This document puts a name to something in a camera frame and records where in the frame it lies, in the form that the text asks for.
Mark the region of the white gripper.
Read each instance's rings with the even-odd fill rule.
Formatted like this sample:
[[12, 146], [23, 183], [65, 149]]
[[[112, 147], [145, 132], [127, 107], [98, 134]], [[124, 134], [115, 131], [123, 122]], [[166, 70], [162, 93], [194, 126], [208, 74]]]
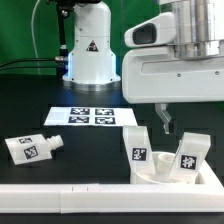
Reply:
[[129, 103], [156, 103], [165, 133], [171, 134], [167, 103], [224, 100], [224, 56], [180, 60], [169, 46], [131, 50], [123, 59], [122, 91]]

